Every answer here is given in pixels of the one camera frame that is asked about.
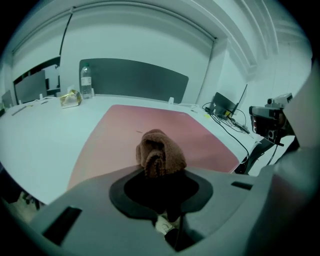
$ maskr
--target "plastic bottle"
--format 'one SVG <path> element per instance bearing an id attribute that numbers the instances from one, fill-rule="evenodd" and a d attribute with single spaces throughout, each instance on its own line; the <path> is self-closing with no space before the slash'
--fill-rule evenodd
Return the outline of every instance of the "plastic bottle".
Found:
<path id="1" fill-rule="evenodd" d="M 81 93 L 83 99 L 92 98 L 92 86 L 91 86 L 91 69 L 89 63 L 85 63 L 80 72 L 81 77 Z"/>

